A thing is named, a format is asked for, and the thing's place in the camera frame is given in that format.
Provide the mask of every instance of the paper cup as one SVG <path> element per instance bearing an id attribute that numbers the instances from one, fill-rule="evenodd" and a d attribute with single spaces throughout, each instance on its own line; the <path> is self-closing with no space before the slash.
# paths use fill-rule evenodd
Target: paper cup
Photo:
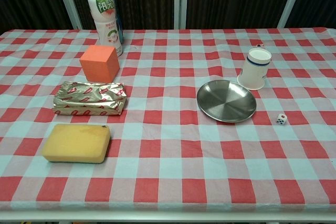
<path id="1" fill-rule="evenodd" d="M 262 48 L 252 48 L 240 71 L 237 81 L 249 90 L 258 90 L 265 85 L 268 65 L 271 61 L 271 53 Z"/>

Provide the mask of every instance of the cup rim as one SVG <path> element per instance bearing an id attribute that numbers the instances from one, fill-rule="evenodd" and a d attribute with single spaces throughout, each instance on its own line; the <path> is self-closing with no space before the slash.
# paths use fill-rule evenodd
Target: cup rim
<path id="1" fill-rule="evenodd" d="M 266 59 L 257 59 L 255 57 L 253 57 L 251 55 L 251 52 L 252 51 L 255 51 L 255 50 L 260 50 L 260 51 L 263 51 L 263 52 L 266 52 L 268 57 Z M 272 58 L 272 54 L 264 49 L 264 48 L 259 48 L 259 47 L 256 47 L 256 48 L 251 48 L 249 51 L 248 51 L 248 57 L 250 60 L 252 60 L 252 62 L 255 62 L 255 63 L 258 63 L 258 64 L 266 64 L 266 63 L 269 63 L 271 61 L 271 58 Z"/>

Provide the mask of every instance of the plastic bottle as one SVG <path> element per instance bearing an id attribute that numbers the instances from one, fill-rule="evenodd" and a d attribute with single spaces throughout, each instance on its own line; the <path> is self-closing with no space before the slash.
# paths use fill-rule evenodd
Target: plastic bottle
<path id="1" fill-rule="evenodd" d="M 117 55 L 121 55 L 114 0 L 88 0 L 90 11 L 99 35 L 101 45 L 113 46 Z"/>

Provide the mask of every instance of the wrapped butter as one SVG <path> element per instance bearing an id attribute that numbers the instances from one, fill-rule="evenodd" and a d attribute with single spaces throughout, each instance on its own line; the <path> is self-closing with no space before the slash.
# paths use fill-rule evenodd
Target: wrapped butter
<path id="1" fill-rule="evenodd" d="M 123 83 L 65 81 L 54 97 L 53 111 L 61 115 L 120 115 L 125 101 Z"/>

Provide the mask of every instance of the blue stripe on cup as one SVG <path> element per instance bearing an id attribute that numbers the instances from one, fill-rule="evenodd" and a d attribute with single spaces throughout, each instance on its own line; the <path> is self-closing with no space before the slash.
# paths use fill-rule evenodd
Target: blue stripe on cup
<path id="1" fill-rule="evenodd" d="M 248 62 L 250 62 L 251 64 L 256 65 L 256 66 L 267 66 L 270 63 L 270 61 L 269 61 L 265 64 L 260 64 L 260 63 L 256 63 L 256 62 L 251 61 L 248 57 L 246 57 L 246 59 L 247 59 Z"/>

